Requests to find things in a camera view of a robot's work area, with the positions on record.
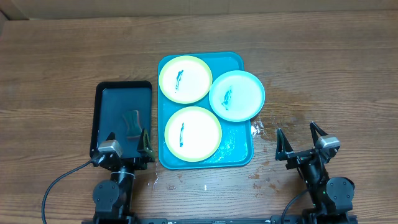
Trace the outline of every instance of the turquoise rectangular tray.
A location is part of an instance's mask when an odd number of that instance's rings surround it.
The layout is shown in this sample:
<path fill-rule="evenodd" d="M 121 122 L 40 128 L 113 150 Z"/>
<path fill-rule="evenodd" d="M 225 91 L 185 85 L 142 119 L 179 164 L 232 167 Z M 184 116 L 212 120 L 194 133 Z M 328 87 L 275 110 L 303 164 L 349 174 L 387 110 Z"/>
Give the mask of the turquoise rectangular tray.
<path fill-rule="evenodd" d="M 220 75 L 233 71 L 233 70 L 244 70 L 242 58 L 234 52 L 218 52 L 218 53 L 203 53 L 203 54 L 186 54 L 194 57 L 198 57 L 205 61 L 211 69 L 213 75 L 213 81 L 215 81 Z M 169 55 L 164 57 L 158 66 L 157 77 L 159 81 L 159 74 L 163 66 L 175 57 L 182 55 Z M 158 120 L 158 132 L 159 132 L 159 161 L 162 165 L 168 169 L 200 169 L 200 168 L 211 168 L 211 167 L 232 167 L 232 166 L 244 166 L 250 162 L 253 158 L 254 149 L 253 141 L 251 136 L 251 124 L 250 121 L 243 121 L 239 123 L 233 123 L 226 121 L 218 117 L 212 110 L 209 102 L 208 94 L 190 105 L 182 105 L 174 103 L 173 101 L 166 98 L 157 85 L 157 120 Z M 186 162 L 175 157 L 164 140 L 164 130 L 169 118 L 177 112 L 187 106 L 200 106 L 211 111 L 218 120 L 220 121 L 221 128 L 223 131 L 223 137 L 221 144 L 217 151 L 200 162 Z"/>

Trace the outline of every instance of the plate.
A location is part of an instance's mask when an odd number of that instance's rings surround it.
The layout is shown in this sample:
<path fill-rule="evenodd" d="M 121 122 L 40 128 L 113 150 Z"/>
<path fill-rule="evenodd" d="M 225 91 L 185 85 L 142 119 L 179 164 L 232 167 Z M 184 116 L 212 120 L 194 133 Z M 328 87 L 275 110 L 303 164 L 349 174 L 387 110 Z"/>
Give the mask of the plate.
<path fill-rule="evenodd" d="M 240 122 L 257 115 L 266 100 L 266 91 L 253 74 L 235 70 L 220 75 L 211 86 L 213 111 L 227 121 Z"/>
<path fill-rule="evenodd" d="M 209 66 L 193 56 L 179 56 L 165 64 L 160 71 L 162 93 L 176 103 L 189 104 L 202 99 L 213 82 Z"/>
<path fill-rule="evenodd" d="M 167 121 L 165 142 L 177 158 L 198 162 L 209 158 L 220 145 L 221 125 L 210 111 L 189 106 L 180 109 Z"/>

